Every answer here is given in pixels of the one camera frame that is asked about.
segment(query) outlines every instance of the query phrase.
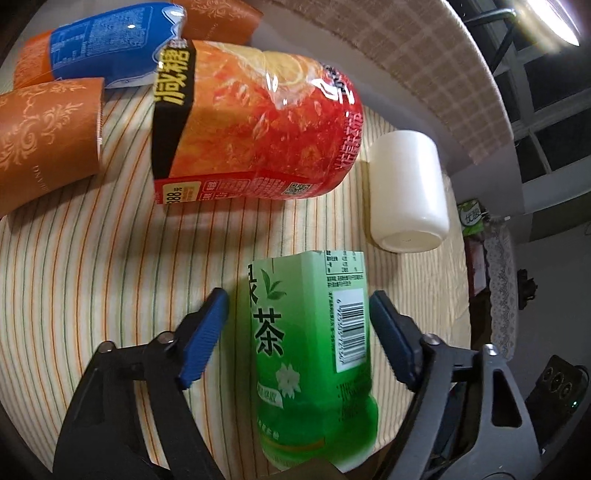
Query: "window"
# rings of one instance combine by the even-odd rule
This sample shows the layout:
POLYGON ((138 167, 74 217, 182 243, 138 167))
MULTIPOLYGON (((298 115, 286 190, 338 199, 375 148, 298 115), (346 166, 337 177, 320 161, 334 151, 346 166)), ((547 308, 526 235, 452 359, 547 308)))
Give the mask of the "window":
POLYGON ((534 110, 591 87, 591 44, 544 55, 525 64, 534 110))
MULTIPOLYGON (((513 6, 513 0, 449 0, 464 20, 513 6)), ((498 21, 471 31, 489 61, 507 24, 498 21)), ((519 31, 493 75, 515 136, 523 183, 551 174, 591 155, 591 40, 560 51, 535 43, 519 31)))
POLYGON ((503 97, 503 103, 507 109, 509 115, 509 121, 515 122, 519 120, 519 107, 517 106, 517 99, 513 91, 513 85, 511 85, 511 78, 509 72, 501 73, 495 77, 496 84, 499 87, 501 96, 503 97))
POLYGON ((591 109, 537 132, 552 170, 591 155, 591 109))
POLYGON ((519 160, 522 183, 534 180, 546 174, 544 165, 540 161, 538 151, 530 137, 524 137, 515 142, 515 149, 517 150, 517 159, 519 160))

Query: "striped tablecloth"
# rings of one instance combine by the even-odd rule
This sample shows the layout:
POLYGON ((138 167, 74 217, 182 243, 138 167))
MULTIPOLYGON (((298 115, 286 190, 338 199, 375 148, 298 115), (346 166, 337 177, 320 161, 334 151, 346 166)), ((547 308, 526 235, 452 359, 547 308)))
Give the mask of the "striped tablecloth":
MULTIPOLYGON (((426 332, 469 346, 467 276, 455 201, 444 244, 396 255, 369 237, 367 150, 393 127, 366 110, 362 152, 333 192, 309 200, 232 199, 154 204, 150 173, 152 94, 110 90, 102 170, 0 220, 0 401, 31 449, 51 466, 60 425, 97 345, 146 343, 174 329, 213 287, 227 289, 230 317, 187 401, 224 475, 272 472, 257 438, 246 266, 310 249, 365 252, 369 290, 388 292, 426 332)), ((376 448, 394 437, 410 394, 372 337, 376 448)), ((142 408, 146 396, 139 395, 142 408)), ((165 465, 148 413, 152 458, 165 465)))

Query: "white flower graphic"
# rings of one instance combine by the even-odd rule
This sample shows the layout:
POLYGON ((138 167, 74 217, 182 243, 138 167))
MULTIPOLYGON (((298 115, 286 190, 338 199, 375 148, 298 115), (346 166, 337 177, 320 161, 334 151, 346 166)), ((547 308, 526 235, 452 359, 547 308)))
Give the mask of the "white flower graphic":
POLYGON ((294 398, 294 392, 300 392, 300 374, 296 372, 293 367, 286 367, 281 364, 281 368, 275 373, 277 383, 279 383, 279 390, 284 397, 294 398))

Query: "lace cloth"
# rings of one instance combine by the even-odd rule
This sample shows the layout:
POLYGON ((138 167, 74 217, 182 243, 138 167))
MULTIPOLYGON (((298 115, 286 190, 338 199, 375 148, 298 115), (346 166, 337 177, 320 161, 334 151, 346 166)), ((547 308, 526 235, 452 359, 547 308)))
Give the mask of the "lace cloth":
POLYGON ((511 360, 517 341, 517 271, 511 234, 504 222, 487 223, 484 247, 491 279, 491 342, 511 360))

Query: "green package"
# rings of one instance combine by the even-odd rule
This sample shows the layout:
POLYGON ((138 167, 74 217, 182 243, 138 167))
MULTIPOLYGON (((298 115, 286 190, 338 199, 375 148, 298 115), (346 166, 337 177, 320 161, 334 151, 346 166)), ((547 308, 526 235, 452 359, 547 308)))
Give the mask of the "green package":
POLYGON ((468 200, 457 206, 457 212, 460 215, 462 224, 462 235, 469 236, 484 231, 484 222, 482 221, 482 211, 478 200, 468 200))
POLYGON ((248 268, 265 455, 281 470, 314 457, 355 468, 378 425, 363 253, 309 251, 248 268))

